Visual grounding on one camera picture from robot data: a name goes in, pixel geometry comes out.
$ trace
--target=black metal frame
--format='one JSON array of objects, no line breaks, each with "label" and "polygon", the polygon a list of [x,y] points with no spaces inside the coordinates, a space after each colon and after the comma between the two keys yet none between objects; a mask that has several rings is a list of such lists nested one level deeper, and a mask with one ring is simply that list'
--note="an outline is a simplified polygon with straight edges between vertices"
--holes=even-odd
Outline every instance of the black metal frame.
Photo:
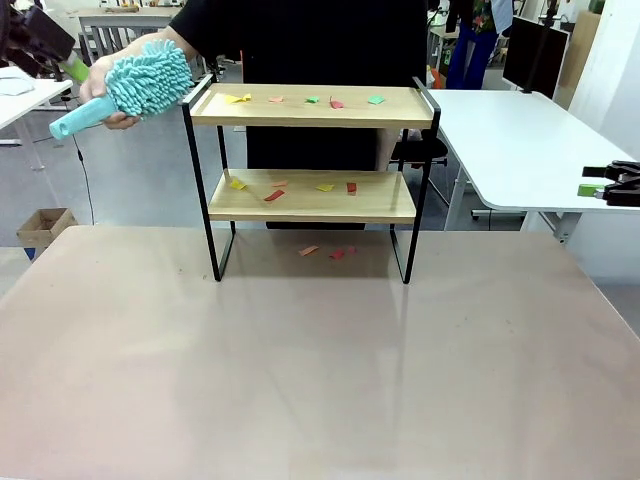
[{"label": "black metal frame", "polygon": [[[422,212],[424,211],[424,202],[427,197],[427,187],[429,186],[429,175],[431,174],[431,161],[433,160],[433,155],[431,154],[432,146],[434,144],[434,140],[438,136],[438,130],[440,129],[440,116],[442,110],[440,109],[440,105],[438,102],[431,96],[427,87],[420,81],[418,77],[413,77],[413,81],[416,86],[420,90],[425,102],[431,109],[433,110],[433,120],[431,121],[431,128],[429,129],[429,134],[431,138],[423,138],[423,140],[427,143],[427,158],[425,158],[424,166],[422,167],[422,180],[420,181],[420,193],[418,194],[418,205],[416,205],[416,218],[413,221],[413,231],[411,233],[411,243],[409,244],[409,254],[407,256],[406,268],[403,267],[402,261],[400,257],[402,256],[400,252],[400,245],[398,243],[398,237],[396,236],[395,225],[389,225],[389,233],[391,234],[391,243],[393,244],[393,251],[396,255],[396,261],[398,262],[398,268],[400,269],[400,275],[402,276],[402,283],[405,285],[411,281],[411,273],[413,272],[413,260],[416,256],[416,247],[418,246],[418,235],[420,234],[420,225],[422,224]],[[402,146],[403,151],[406,151],[406,144],[409,135],[409,130],[405,129],[402,132]],[[398,162],[398,171],[403,172],[404,170],[404,159],[400,158]]]},{"label": "black metal frame", "polygon": [[[191,104],[194,103],[196,97],[202,95],[205,86],[217,81],[215,75],[210,76],[209,81],[201,81],[189,96],[187,96],[182,103],[182,115],[184,117],[184,124],[187,130],[187,139],[189,141],[189,150],[191,152],[191,161],[193,163],[193,173],[196,178],[196,187],[198,189],[198,199],[200,201],[200,210],[202,213],[202,220],[204,223],[204,230],[207,236],[207,244],[209,246],[209,255],[211,257],[211,266],[213,268],[213,277],[216,281],[221,281],[224,275],[227,261],[229,260],[229,252],[233,245],[233,240],[236,234],[236,224],[234,221],[229,222],[231,228],[231,236],[227,240],[224,252],[218,264],[218,257],[216,254],[216,248],[213,242],[213,231],[211,229],[211,221],[209,219],[209,203],[207,201],[204,181],[202,178],[202,169],[200,168],[200,157],[198,155],[198,147],[196,144],[196,136],[193,130],[193,121],[191,119]],[[431,129],[429,130],[432,138],[424,139],[428,145],[433,145],[433,141],[438,135],[438,129],[440,127],[440,115],[441,110],[438,102],[431,96],[424,84],[417,78],[413,77],[413,81],[420,90],[425,103],[433,110],[433,120],[431,122]],[[224,143],[224,132],[222,126],[217,126],[218,142],[220,145],[220,159],[222,161],[222,168],[227,169],[227,149]],[[405,129],[402,135],[402,142],[406,145],[409,131]],[[396,260],[398,262],[398,268],[400,269],[400,275],[402,276],[402,282],[408,284],[411,281],[411,272],[413,271],[413,261],[416,254],[416,247],[418,245],[418,235],[420,233],[420,225],[422,223],[422,213],[424,211],[424,203],[427,196],[427,187],[429,185],[429,174],[431,173],[431,161],[433,160],[431,155],[431,148],[427,150],[427,158],[425,158],[425,164],[422,170],[422,181],[420,183],[420,193],[418,196],[418,204],[416,206],[416,217],[413,222],[413,231],[411,234],[411,243],[409,245],[409,254],[407,257],[406,267],[402,265],[400,245],[398,244],[398,238],[396,236],[395,225],[389,225],[389,232],[391,234],[391,243],[393,245],[393,251],[395,253]],[[402,173],[404,170],[404,159],[400,158],[398,162],[398,171]]]},{"label": "black metal frame", "polygon": [[[193,121],[191,120],[191,103],[196,97],[202,96],[204,87],[208,87],[211,83],[216,83],[217,78],[214,75],[210,75],[205,80],[201,81],[196,88],[189,94],[188,97],[182,102],[182,116],[184,118],[184,125],[187,130],[187,139],[189,140],[189,150],[191,152],[191,162],[193,163],[193,174],[196,177],[196,187],[198,189],[198,200],[200,201],[200,211],[202,213],[202,220],[204,223],[204,231],[207,236],[207,244],[209,246],[209,256],[211,257],[211,267],[213,268],[213,278],[217,282],[222,280],[225,268],[227,267],[227,261],[229,260],[229,252],[231,252],[231,246],[233,245],[233,239],[236,236],[236,222],[230,221],[231,236],[227,239],[227,243],[222,252],[220,258],[220,264],[218,264],[218,256],[216,255],[216,247],[213,242],[213,231],[211,229],[211,220],[209,219],[209,202],[207,201],[207,195],[204,189],[204,180],[202,179],[202,169],[200,168],[200,157],[198,155],[198,146],[196,143],[196,135],[193,131]],[[222,127],[218,126],[218,141],[220,143],[220,158],[222,159],[222,168],[226,169],[227,165],[227,149],[224,144],[224,134]]]}]

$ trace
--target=black shirt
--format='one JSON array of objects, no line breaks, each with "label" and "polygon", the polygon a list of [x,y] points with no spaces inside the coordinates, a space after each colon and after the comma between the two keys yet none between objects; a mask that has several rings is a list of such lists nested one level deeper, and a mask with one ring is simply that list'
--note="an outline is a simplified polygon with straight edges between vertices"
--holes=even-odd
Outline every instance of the black shirt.
[{"label": "black shirt", "polygon": [[[246,83],[410,86],[424,0],[189,0],[171,22],[205,58],[242,50]],[[375,167],[372,129],[247,129],[250,168]]]}]

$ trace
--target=microfiber duster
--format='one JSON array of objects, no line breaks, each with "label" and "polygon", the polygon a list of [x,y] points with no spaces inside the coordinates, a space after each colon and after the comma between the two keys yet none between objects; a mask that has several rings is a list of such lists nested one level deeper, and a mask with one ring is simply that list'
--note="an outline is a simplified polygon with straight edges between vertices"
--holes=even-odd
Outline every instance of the microfiber duster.
[{"label": "microfiber duster", "polygon": [[104,97],[92,99],[49,125],[55,138],[62,140],[118,111],[131,117],[157,115],[192,85],[184,52],[170,40],[149,42],[142,55],[117,60],[105,83]]}]

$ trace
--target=blue jeans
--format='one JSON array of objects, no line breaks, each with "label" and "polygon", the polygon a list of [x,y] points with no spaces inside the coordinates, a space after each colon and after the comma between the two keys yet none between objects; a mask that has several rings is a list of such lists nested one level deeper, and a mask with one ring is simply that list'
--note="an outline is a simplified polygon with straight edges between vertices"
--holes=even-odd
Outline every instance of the blue jeans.
[{"label": "blue jeans", "polygon": [[[464,65],[467,58],[469,42],[475,43],[471,62],[464,73]],[[496,32],[483,32],[476,34],[471,28],[460,24],[460,37],[453,52],[449,74],[447,75],[447,89],[450,90],[481,90],[484,72],[489,63],[489,57],[498,41]]]}]

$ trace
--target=person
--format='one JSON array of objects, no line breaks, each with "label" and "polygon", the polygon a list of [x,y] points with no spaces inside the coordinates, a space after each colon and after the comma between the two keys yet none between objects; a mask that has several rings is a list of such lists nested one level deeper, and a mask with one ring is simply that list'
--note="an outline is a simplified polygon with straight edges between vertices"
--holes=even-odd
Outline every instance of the person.
[{"label": "person", "polygon": [[[425,19],[423,0],[189,0],[165,29],[98,59],[80,99],[104,95],[114,61],[156,39],[189,60],[240,50],[245,83],[411,86],[426,76]],[[118,112],[104,123],[138,121]],[[248,127],[246,138],[248,168],[376,168],[374,129]]]},{"label": "person", "polygon": [[[458,16],[460,35],[451,57],[447,89],[481,90],[498,35],[511,26],[513,0],[453,0],[447,31],[455,29]],[[470,58],[469,48],[473,48]]]}]

